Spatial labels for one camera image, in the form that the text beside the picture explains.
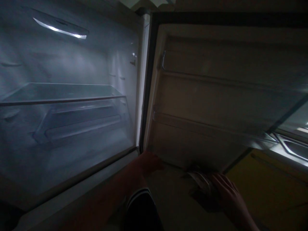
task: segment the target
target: floor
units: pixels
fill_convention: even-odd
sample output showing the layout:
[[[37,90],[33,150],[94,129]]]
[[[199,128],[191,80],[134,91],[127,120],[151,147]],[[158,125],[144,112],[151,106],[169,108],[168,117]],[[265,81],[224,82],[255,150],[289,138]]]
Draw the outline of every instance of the floor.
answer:
[[[228,230],[236,228],[223,213],[207,213],[189,196],[195,185],[190,178],[181,178],[180,169],[165,166],[147,177],[147,183],[158,209],[164,229],[168,230]],[[120,230],[125,211],[120,208],[104,230]]]

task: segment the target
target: glass shelf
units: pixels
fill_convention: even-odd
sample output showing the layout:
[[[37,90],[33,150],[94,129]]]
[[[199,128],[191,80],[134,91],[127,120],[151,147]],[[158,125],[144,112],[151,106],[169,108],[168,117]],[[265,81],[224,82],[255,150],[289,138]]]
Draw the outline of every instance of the glass shelf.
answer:
[[[88,101],[123,96],[111,85],[27,83],[6,95],[0,106]]]
[[[211,135],[213,138],[221,142],[228,140],[260,150],[270,149],[278,144],[277,140],[265,132],[262,132],[259,135],[247,134],[158,112],[154,112],[153,121],[201,135]]]

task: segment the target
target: refrigerator light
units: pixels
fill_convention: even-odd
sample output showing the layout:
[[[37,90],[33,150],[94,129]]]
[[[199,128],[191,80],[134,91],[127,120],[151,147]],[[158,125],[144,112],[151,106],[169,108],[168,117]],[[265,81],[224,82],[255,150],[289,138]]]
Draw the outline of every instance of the refrigerator light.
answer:
[[[59,32],[59,33],[62,33],[62,34],[66,34],[66,35],[70,35],[70,36],[73,36],[73,37],[76,37],[76,38],[79,38],[79,39],[86,39],[87,36],[86,35],[79,35],[79,34],[73,34],[73,33],[70,33],[70,32],[67,32],[67,31],[63,31],[63,30],[59,30],[55,27],[52,27],[52,26],[49,26],[45,23],[42,23],[41,21],[33,18],[39,25],[41,25],[42,27],[45,27],[45,28],[48,28],[50,30],[53,30],[53,31],[56,31],[56,32]]]

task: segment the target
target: refrigerator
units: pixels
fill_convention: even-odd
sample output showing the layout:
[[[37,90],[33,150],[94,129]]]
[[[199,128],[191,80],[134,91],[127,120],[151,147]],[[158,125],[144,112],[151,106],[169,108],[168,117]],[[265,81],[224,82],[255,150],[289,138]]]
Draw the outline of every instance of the refrigerator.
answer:
[[[12,0],[0,14],[0,201],[16,230],[66,213],[144,150],[225,172],[277,144],[307,101],[303,13]]]

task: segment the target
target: crisper drawer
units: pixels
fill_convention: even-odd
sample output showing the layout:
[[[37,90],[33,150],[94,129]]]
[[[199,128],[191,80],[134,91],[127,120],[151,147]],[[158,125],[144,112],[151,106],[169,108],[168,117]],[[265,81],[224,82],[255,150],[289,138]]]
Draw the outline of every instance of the crisper drawer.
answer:
[[[120,128],[125,116],[112,100],[63,103],[51,106],[33,138],[41,144],[86,138]]]

